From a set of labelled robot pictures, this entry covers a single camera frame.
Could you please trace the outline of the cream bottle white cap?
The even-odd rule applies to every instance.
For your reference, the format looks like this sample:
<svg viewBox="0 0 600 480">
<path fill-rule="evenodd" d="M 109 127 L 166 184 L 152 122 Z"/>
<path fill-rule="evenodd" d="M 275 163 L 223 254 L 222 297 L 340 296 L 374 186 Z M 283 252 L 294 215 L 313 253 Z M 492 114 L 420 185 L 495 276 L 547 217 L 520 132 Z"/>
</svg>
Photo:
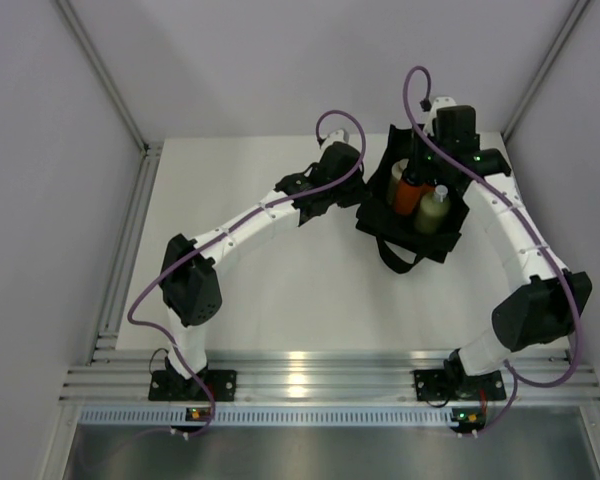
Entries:
<svg viewBox="0 0 600 480">
<path fill-rule="evenodd" d="M 392 205 L 397 192 L 399 182 L 402 179 L 402 174 L 408 166 L 409 160 L 407 158 L 401 159 L 395 162 L 390 171 L 389 181 L 386 190 L 386 202 L 388 205 Z"/>
</svg>

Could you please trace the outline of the black canvas bag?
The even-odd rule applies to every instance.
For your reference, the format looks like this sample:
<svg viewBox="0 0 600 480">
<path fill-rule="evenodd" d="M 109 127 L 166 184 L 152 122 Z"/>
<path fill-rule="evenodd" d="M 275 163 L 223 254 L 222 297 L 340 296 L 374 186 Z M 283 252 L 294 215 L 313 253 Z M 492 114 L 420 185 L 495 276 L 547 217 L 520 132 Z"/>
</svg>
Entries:
<svg viewBox="0 0 600 480">
<path fill-rule="evenodd" d="M 389 127 L 385 151 L 367 182 L 367 198 L 356 212 L 356 229 L 375 238 L 382 261 L 397 274 L 411 271 L 424 259 L 444 263 L 461 238 L 460 230 L 469 213 L 469 207 L 455 190 L 450 191 L 450 211 L 434 234 L 417 232 L 414 215 L 394 212 L 386 202 L 391 168 L 409 156 L 411 144 L 409 129 Z"/>
</svg>

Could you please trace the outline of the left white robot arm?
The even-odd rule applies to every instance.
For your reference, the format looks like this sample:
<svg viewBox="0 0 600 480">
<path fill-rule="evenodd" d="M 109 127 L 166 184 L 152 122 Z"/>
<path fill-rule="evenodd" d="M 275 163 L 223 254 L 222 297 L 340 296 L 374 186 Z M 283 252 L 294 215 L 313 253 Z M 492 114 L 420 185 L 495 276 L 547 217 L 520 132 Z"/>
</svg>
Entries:
<svg viewBox="0 0 600 480">
<path fill-rule="evenodd" d="M 361 153 L 344 141 L 322 149 L 319 161 L 283 177 L 257 205 L 224 225 L 192 239 L 182 234 L 167 244 L 159 287 L 174 345 L 165 367 L 152 377 L 162 390 L 150 398 L 199 397 L 206 386 L 205 324 L 223 302 L 220 279 L 251 251 L 299 228 L 336 205 L 348 208 L 365 196 Z"/>
</svg>

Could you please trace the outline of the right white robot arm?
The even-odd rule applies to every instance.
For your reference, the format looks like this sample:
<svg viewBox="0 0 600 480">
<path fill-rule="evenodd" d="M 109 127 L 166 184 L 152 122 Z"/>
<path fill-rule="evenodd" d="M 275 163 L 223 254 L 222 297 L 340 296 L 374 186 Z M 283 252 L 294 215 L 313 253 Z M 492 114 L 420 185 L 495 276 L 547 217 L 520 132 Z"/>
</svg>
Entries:
<svg viewBox="0 0 600 480">
<path fill-rule="evenodd" d="M 581 314 L 592 291 L 590 278 L 571 272 L 555 256 L 526 209 L 501 151 L 481 149 L 474 108 L 450 97 L 423 100 L 421 108 L 425 123 L 412 125 L 425 148 L 418 158 L 439 183 L 457 188 L 494 247 L 510 290 L 492 311 L 486 330 L 450 356 L 454 366 L 445 373 L 447 389 L 468 397 L 480 388 L 482 376 L 500 367 L 535 388 L 566 383 L 580 362 Z M 529 347 L 565 337 L 571 340 L 571 363 L 555 379 L 526 378 L 510 363 Z"/>
</svg>

